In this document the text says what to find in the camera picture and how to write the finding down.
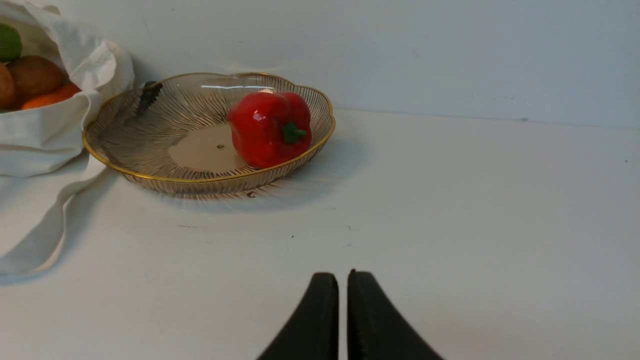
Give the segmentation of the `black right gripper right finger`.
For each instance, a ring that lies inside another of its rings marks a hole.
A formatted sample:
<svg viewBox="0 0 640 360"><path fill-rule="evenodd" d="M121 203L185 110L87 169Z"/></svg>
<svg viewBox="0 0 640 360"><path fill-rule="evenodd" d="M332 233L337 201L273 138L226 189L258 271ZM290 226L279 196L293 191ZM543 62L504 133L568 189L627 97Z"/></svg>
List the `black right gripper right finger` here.
<svg viewBox="0 0 640 360"><path fill-rule="evenodd" d="M386 296L375 276L352 269L347 278L350 360L441 360Z"/></svg>

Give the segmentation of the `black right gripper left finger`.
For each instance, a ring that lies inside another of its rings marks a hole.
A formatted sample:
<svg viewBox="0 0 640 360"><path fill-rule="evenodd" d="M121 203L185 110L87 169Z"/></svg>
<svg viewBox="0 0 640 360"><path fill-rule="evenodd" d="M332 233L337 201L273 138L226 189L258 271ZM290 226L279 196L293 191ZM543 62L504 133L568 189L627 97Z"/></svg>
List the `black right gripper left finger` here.
<svg viewBox="0 0 640 360"><path fill-rule="evenodd" d="M260 354L260 360L336 360L339 287L334 274L317 272L295 311Z"/></svg>

